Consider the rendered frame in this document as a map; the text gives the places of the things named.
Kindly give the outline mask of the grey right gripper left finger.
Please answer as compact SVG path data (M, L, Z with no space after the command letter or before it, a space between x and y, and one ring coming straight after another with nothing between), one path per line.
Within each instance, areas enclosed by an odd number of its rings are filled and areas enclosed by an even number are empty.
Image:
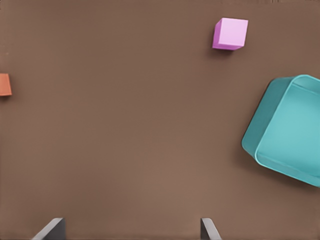
M66 240L66 221L64 218L52 219L31 240Z

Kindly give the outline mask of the pink cube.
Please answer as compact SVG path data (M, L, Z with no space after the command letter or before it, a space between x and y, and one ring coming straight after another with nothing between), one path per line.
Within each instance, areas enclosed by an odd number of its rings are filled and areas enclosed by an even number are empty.
M249 21L223 17L215 25L212 48L235 51L245 46Z

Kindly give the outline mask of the teal plastic bin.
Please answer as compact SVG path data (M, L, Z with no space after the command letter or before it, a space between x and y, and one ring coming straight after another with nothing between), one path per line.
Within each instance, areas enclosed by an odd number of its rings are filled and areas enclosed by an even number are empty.
M320 188L320 79L273 79L241 145L261 166Z

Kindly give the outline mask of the orange cube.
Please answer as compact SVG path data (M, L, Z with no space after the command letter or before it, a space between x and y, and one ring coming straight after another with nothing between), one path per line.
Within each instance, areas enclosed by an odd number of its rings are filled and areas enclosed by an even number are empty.
M0 96L11 96L11 83L8 73L0 73Z

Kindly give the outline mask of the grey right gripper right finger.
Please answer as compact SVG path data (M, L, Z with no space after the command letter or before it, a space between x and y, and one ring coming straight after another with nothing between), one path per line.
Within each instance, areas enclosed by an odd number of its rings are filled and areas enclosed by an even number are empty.
M211 218L200 219L200 239L201 240L222 240Z

